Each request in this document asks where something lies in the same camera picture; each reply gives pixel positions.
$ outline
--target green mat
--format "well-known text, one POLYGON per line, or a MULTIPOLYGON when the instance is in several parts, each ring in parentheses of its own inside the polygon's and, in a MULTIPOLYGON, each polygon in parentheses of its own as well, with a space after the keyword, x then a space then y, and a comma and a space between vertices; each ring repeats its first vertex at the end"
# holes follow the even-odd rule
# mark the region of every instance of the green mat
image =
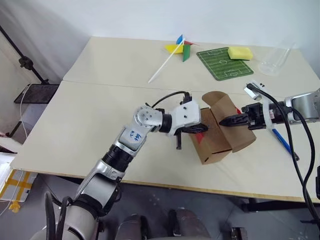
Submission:
POLYGON ((217 81, 242 77, 253 74, 254 71, 242 60, 232 60, 228 47, 197 52, 205 67, 217 81))

